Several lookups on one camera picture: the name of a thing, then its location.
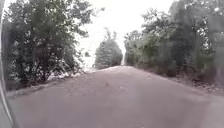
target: paved road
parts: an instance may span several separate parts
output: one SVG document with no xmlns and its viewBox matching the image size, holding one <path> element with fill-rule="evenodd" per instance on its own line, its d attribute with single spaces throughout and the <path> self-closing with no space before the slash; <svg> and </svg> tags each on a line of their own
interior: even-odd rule
<svg viewBox="0 0 224 128">
<path fill-rule="evenodd" d="M 12 99 L 21 128 L 223 128 L 224 101 L 115 67 Z"/>
</svg>

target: sky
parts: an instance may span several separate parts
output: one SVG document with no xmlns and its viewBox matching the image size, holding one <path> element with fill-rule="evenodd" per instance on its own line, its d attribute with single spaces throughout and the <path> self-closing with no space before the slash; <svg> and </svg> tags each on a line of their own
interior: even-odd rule
<svg viewBox="0 0 224 128">
<path fill-rule="evenodd" d="M 6 0 L 5 6 L 15 0 Z M 94 55 L 96 48 L 103 41 L 105 28 L 117 33 L 117 43 L 122 52 L 124 36 L 133 31 L 141 30 L 143 24 L 142 14 L 149 8 L 168 12 L 174 0 L 88 0 L 94 8 L 105 8 L 105 11 L 92 18 L 92 23 L 85 26 L 89 32 L 88 38 L 80 40 L 80 48 Z"/>
</svg>

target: tree canopy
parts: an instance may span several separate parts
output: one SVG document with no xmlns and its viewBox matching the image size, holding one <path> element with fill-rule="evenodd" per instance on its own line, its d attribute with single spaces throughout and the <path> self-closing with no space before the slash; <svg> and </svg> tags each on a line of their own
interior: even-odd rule
<svg viewBox="0 0 224 128">
<path fill-rule="evenodd" d="M 126 37 L 126 62 L 169 76 L 211 80 L 217 44 L 223 41 L 223 3 L 180 0 L 168 14 L 150 9 L 143 15 L 143 31 Z"/>
<path fill-rule="evenodd" d="M 80 71 L 77 36 L 91 22 L 84 0 L 17 0 L 3 22 L 3 58 L 8 79 L 24 86 L 52 74 Z"/>
<path fill-rule="evenodd" d="M 104 69 L 121 64 L 122 52 L 116 43 L 116 33 L 112 35 L 107 30 L 107 35 L 103 42 L 96 50 L 95 67 L 97 69 Z"/>
</svg>

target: foliage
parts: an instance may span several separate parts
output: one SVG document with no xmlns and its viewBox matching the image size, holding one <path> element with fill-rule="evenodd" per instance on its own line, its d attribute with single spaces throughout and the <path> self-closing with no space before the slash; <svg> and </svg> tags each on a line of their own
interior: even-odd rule
<svg viewBox="0 0 224 128">
<path fill-rule="evenodd" d="M 107 30 L 105 40 L 101 42 L 96 50 L 95 67 L 97 69 L 104 69 L 121 64 L 122 52 L 115 40 L 116 33 L 112 37 L 109 30 Z"/>
<path fill-rule="evenodd" d="M 126 37 L 127 64 L 169 76 L 187 74 L 194 80 L 214 77 L 215 49 L 224 30 L 223 7 L 222 1 L 180 0 L 169 14 L 149 10 L 143 15 L 140 36 L 136 38 L 134 31 Z"/>
<path fill-rule="evenodd" d="M 93 10 L 82 0 L 17 0 L 3 24 L 3 58 L 7 77 L 22 86 L 44 82 L 52 74 L 77 73 L 76 36 L 91 22 Z"/>
</svg>

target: distant tree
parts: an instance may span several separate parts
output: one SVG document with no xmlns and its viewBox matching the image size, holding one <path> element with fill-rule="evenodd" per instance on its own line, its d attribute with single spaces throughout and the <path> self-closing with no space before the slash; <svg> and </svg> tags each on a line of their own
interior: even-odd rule
<svg viewBox="0 0 224 128">
<path fill-rule="evenodd" d="M 104 69 L 121 64 L 122 52 L 115 40 L 116 33 L 114 33 L 112 37 L 109 30 L 107 30 L 105 40 L 101 42 L 100 46 L 96 50 L 96 68 Z"/>
<path fill-rule="evenodd" d="M 51 74 L 79 72 L 75 36 L 91 22 L 93 10 L 83 0 L 17 0 L 4 16 L 3 57 L 8 77 L 24 86 Z"/>
</svg>

